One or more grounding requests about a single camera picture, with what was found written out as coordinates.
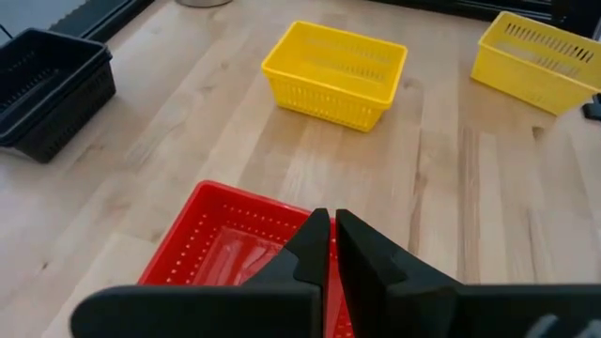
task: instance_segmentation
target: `basket rim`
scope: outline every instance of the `basket rim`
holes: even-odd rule
[[[540,22],[537,22],[536,20],[533,20],[533,19],[530,19],[530,18],[526,18],[526,17],[523,17],[521,15],[517,15],[517,14],[509,12],[509,11],[502,11],[502,12],[499,13],[499,15],[497,16],[497,18],[495,18],[495,20],[490,24],[490,26],[486,29],[486,31],[483,33],[483,35],[478,40],[478,46],[480,48],[485,48],[485,49],[487,49],[487,50],[489,50],[491,52],[495,52],[497,54],[501,54],[503,56],[510,57],[511,59],[513,59],[513,60],[515,60],[515,61],[517,61],[517,62],[519,62],[519,63],[521,63],[523,65],[527,65],[529,67],[534,67],[536,69],[542,70],[543,72],[545,72],[545,73],[547,73],[549,75],[552,75],[552,76],[557,77],[557,78],[561,78],[561,79],[563,79],[565,81],[568,81],[568,82],[572,83],[573,85],[578,85],[578,86],[583,87],[585,89],[588,89],[588,90],[590,90],[592,92],[596,92],[596,93],[601,92],[601,85],[600,86],[594,86],[594,85],[590,85],[590,84],[585,84],[582,81],[573,79],[573,78],[571,78],[569,76],[566,76],[566,75],[563,75],[563,74],[561,74],[559,72],[556,72],[556,71],[553,71],[553,70],[550,70],[550,69],[546,69],[545,67],[539,66],[539,65],[537,65],[537,64],[535,64],[533,62],[530,62],[530,61],[526,61],[526,60],[524,60],[524,59],[522,59],[520,57],[517,57],[515,55],[511,55],[511,54],[509,54],[509,53],[507,53],[505,51],[502,51],[502,50],[500,50],[498,48],[495,48],[495,47],[493,47],[493,46],[491,46],[489,44],[484,43],[484,40],[486,39],[486,37],[490,34],[490,32],[492,32],[492,30],[495,28],[495,26],[497,24],[499,24],[499,21],[501,20],[501,18],[503,18],[505,16],[511,16],[511,17],[514,17],[514,18],[518,18],[519,20],[528,21],[528,22],[531,22],[531,23],[536,23],[536,24],[539,24],[539,25],[543,25],[543,26],[549,27],[551,29],[554,29],[554,30],[556,30],[558,32],[561,32],[561,34],[569,35],[569,36],[572,36],[574,38],[580,38],[580,39],[589,40],[590,42],[594,42],[594,43],[599,44],[599,41],[595,41],[595,40],[593,40],[591,38],[581,37],[580,35],[564,31],[564,30],[562,30],[560,28],[557,28],[557,27],[554,27],[554,26],[552,26],[550,24],[540,23]]]
[[[385,99],[385,100],[379,100],[379,99],[375,99],[375,98],[370,97],[370,96],[362,95],[362,94],[357,93],[355,91],[351,91],[351,90],[340,88],[340,87],[335,86],[335,85],[324,84],[324,83],[318,82],[316,80],[307,78],[305,76],[299,76],[299,75],[291,74],[291,73],[289,73],[287,71],[281,71],[281,70],[278,70],[278,69],[274,69],[274,68],[268,67],[267,64],[271,60],[271,58],[273,57],[273,55],[281,48],[281,46],[284,43],[284,41],[286,40],[286,38],[291,34],[292,30],[296,26],[298,26],[298,25],[309,25],[309,26],[313,26],[315,28],[327,29],[327,30],[330,30],[330,31],[333,31],[333,32],[336,32],[336,33],[339,33],[339,34],[345,34],[345,35],[348,35],[348,36],[352,36],[354,38],[360,38],[360,39],[363,39],[363,40],[369,40],[371,42],[375,42],[375,43],[378,43],[378,44],[384,44],[384,45],[388,45],[388,46],[400,49],[402,51],[402,56],[401,56],[401,58],[399,60],[398,70],[396,71],[396,73],[394,75],[393,85],[392,85],[389,97],[387,99]],[[402,44],[398,44],[398,43],[386,41],[386,40],[379,39],[379,38],[370,38],[370,37],[367,37],[365,35],[361,35],[361,34],[349,32],[349,31],[342,30],[342,29],[328,27],[328,26],[323,25],[323,24],[310,23],[310,22],[298,20],[298,21],[293,22],[290,25],[290,27],[288,27],[288,29],[286,30],[286,32],[278,40],[277,44],[271,49],[271,51],[268,53],[268,55],[265,57],[265,59],[261,63],[261,69],[267,75],[268,78],[271,75],[279,75],[279,76],[286,77],[286,78],[289,78],[289,79],[294,79],[294,80],[297,80],[297,81],[302,81],[302,82],[305,82],[305,83],[310,83],[311,85],[317,85],[317,86],[320,86],[320,87],[328,88],[329,90],[332,90],[332,91],[335,91],[335,92],[338,92],[338,93],[342,93],[342,94],[345,94],[345,95],[349,95],[349,96],[351,96],[353,98],[356,98],[356,99],[367,100],[367,101],[373,102],[374,104],[377,104],[379,106],[378,108],[388,109],[388,108],[390,108],[393,105],[394,96],[396,95],[396,90],[398,89],[398,83],[399,83],[399,80],[401,78],[401,73],[403,72],[403,68],[405,67],[405,62],[407,60],[407,55],[408,55],[408,48],[406,46],[402,45]]]
[[[309,215],[311,214],[311,212],[307,209],[304,209],[302,207],[295,207],[289,205],[288,203],[280,202],[267,196],[263,196],[253,192],[247,192],[242,189],[228,186],[223,183],[219,183],[209,179],[202,180],[196,185],[196,187],[194,187],[193,191],[188,196],[188,199],[186,200],[186,203],[184,204],[183,208],[166,231],[166,234],[162,238],[161,243],[157,247],[157,250],[146,264],[144,272],[138,279],[138,284],[148,284],[148,280],[150,279],[151,274],[154,272],[155,267],[158,265],[160,259],[162,258],[163,253],[165,253],[167,246],[171,243],[172,239],[179,232],[179,229],[185,227],[185,223],[183,222],[184,217],[189,213],[190,209],[194,207],[194,202],[196,201],[196,197],[198,196],[198,194],[206,187],[212,187],[228,193],[241,195],[245,198],[251,198],[263,204],[270,205],[272,207],[285,208],[294,212],[306,214],[307,217],[309,217]]]

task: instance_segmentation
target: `wooden tabletop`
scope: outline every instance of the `wooden tabletop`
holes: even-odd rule
[[[262,59],[296,20],[408,47],[370,133],[275,106]],[[0,328],[67,337],[134,283],[194,185],[344,207],[466,283],[601,280],[601,126],[475,83],[488,23],[363,0],[154,3],[109,45],[116,96],[50,165],[0,157]]]

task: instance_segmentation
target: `plastic basket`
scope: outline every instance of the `plastic basket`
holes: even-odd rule
[[[240,285],[261,270],[310,212],[223,184],[198,184],[139,284]],[[326,336],[352,337],[332,224]]]
[[[295,22],[263,61],[277,104],[370,131],[393,104],[407,48]]]
[[[471,77],[560,115],[601,91],[601,44],[502,12],[480,39]]]
[[[0,146],[47,162],[116,92],[101,43],[28,29],[0,49]]]

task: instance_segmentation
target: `stacked black baskets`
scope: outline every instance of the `stacked black baskets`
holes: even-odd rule
[[[115,94],[111,58],[101,43],[38,29],[1,46],[0,152],[50,161]]]

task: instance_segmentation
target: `yellow plastic basket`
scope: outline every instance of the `yellow plastic basket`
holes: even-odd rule
[[[370,131],[393,104],[404,46],[295,22],[263,61],[281,107]]]
[[[471,77],[560,115],[601,91],[601,44],[502,12],[480,39]]]

